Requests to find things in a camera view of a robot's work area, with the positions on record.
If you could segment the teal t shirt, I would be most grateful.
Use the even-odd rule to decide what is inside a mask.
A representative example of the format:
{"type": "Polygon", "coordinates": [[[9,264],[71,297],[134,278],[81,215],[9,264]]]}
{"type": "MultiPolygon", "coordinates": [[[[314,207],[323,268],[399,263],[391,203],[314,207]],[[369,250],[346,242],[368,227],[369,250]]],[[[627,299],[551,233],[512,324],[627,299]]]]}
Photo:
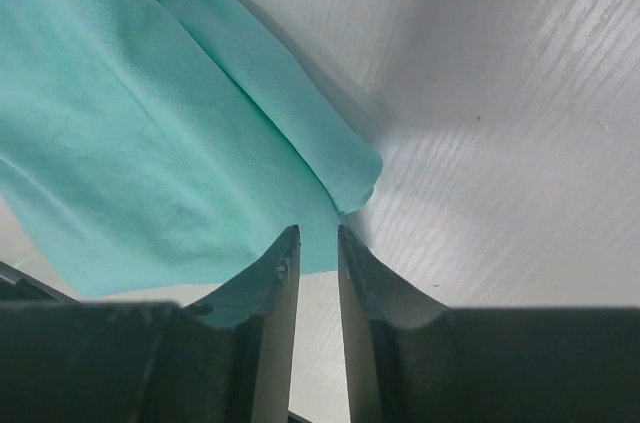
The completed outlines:
{"type": "Polygon", "coordinates": [[[337,266],[380,155],[239,0],[1,0],[1,193],[78,292],[337,266]]]}

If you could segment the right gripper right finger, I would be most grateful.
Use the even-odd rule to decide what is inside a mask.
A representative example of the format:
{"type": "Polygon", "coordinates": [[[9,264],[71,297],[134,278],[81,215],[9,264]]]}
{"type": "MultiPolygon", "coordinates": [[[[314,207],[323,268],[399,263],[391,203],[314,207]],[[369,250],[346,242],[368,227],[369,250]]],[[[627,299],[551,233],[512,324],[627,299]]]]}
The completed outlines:
{"type": "Polygon", "coordinates": [[[338,280],[354,422],[635,422],[635,308],[451,308],[347,227],[338,280]]]}

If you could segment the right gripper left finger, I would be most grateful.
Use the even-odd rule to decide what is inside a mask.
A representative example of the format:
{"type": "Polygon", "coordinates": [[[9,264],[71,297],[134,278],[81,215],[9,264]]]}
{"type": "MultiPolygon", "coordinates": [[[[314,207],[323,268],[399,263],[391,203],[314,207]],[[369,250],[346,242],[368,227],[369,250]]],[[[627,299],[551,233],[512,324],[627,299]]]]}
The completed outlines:
{"type": "Polygon", "coordinates": [[[1,302],[5,422],[287,422],[300,232],[200,300],[1,302]]]}

